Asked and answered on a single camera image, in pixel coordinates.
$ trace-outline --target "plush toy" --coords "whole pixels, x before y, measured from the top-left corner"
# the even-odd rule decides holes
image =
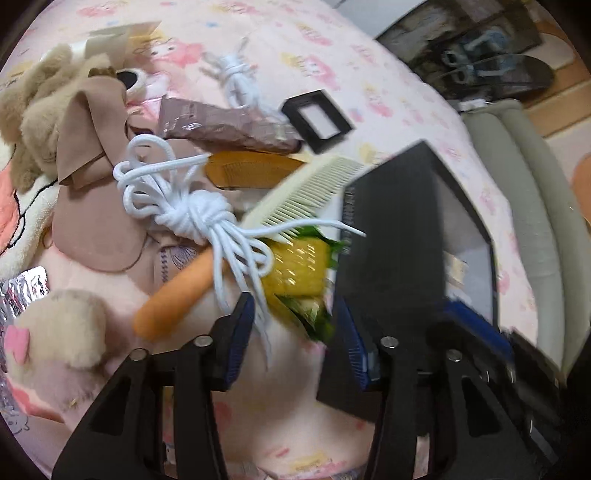
[[[10,379],[35,390],[66,423],[68,415],[82,416],[105,385],[98,366],[106,323],[102,300],[85,291],[54,291],[34,301],[5,332]]]
[[[31,188],[42,173],[57,177],[56,149],[64,111],[92,68],[108,68],[106,54],[73,60],[68,45],[58,45],[0,95],[0,135],[15,145],[12,184]]]

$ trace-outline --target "cream comb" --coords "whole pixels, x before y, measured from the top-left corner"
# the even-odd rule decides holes
[[[313,160],[296,170],[269,192],[242,219],[242,228],[274,226],[298,218],[315,218],[341,188],[347,185],[363,165],[343,157]],[[295,230],[277,234],[274,239],[289,240]]]

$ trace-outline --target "toy carrot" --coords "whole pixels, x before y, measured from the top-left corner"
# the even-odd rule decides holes
[[[135,314],[136,335],[151,342],[169,335],[212,284],[213,250],[208,247],[162,285]]]

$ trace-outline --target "pink patterned bed sheet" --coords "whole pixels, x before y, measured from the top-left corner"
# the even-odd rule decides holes
[[[461,183],[493,238],[501,326],[517,328],[535,342],[537,312],[518,255],[511,210],[480,162],[461,119],[402,62],[320,0],[55,0],[18,43],[2,69],[0,86],[58,43],[84,40],[100,28],[155,20],[161,25],[149,41],[129,52],[129,66],[148,70],[151,81],[162,82],[169,93],[227,106],[218,82],[206,72],[203,53],[235,51],[248,36],[245,56],[256,65],[268,103],[278,106],[289,97],[324,89],[355,124],[331,153],[372,164],[427,140]],[[158,99],[140,108],[146,115],[157,115]],[[308,150],[301,156],[314,160]],[[105,294],[100,281],[85,283],[89,275],[77,269],[71,278],[52,278],[50,271],[49,280],[53,289],[86,285]],[[130,318],[129,298],[137,299],[136,308],[143,301],[133,288],[130,283],[121,298],[109,293],[113,308],[124,304]],[[161,349],[178,347],[206,332],[216,314],[209,296]],[[277,322],[269,336],[278,352],[270,371],[264,371],[259,345],[251,346],[235,387],[214,397],[225,458],[242,465],[233,464],[230,471],[243,478],[263,478],[261,470],[244,467],[252,462],[275,478],[299,480],[362,465],[373,426],[315,400],[322,348],[294,337]],[[44,443],[52,442],[41,439],[60,439],[53,445],[62,445],[67,429],[20,415],[13,422],[17,439],[49,472],[59,448],[44,449]]]

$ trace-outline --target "white cable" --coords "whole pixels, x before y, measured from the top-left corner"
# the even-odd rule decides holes
[[[247,43],[248,38],[245,37],[236,53],[218,57],[205,52],[203,59],[216,69],[216,77],[221,82],[226,99],[232,108],[253,109],[267,119],[282,124],[289,123],[283,113],[266,105],[261,100],[261,93],[256,84],[252,67],[242,55]]]
[[[167,161],[146,164],[139,160],[136,147],[156,146],[166,153]],[[265,346],[267,361],[270,345],[266,324],[270,313],[261,284],[261,277],[271,272],[274,256],[271,249],[257,237],[273,235],[301,226],[332,226],[365,236],[363,232],[336,220],[299,219],[256,229],[243,229],[237,225],[232,207],[219,192],[192,190],[191,184],[210,154],[176,159],[168,143],[155,135],[138,135],[129,142],[126,160],[117,164],[113,176],[123,191],[125,211],[134,218],[153,216],[157,225],[193,240],[198,245],[210,243],[213,249],[213,286],[222,310],[230,312],[225,299],[222,262],[227,260],[241,291],[250,291],[245,274],[251,279],[253,296],[262,311],[255,327]],[[181,174],[180,168],[188,167]],[[169,180],[162,173],[169,172]]]

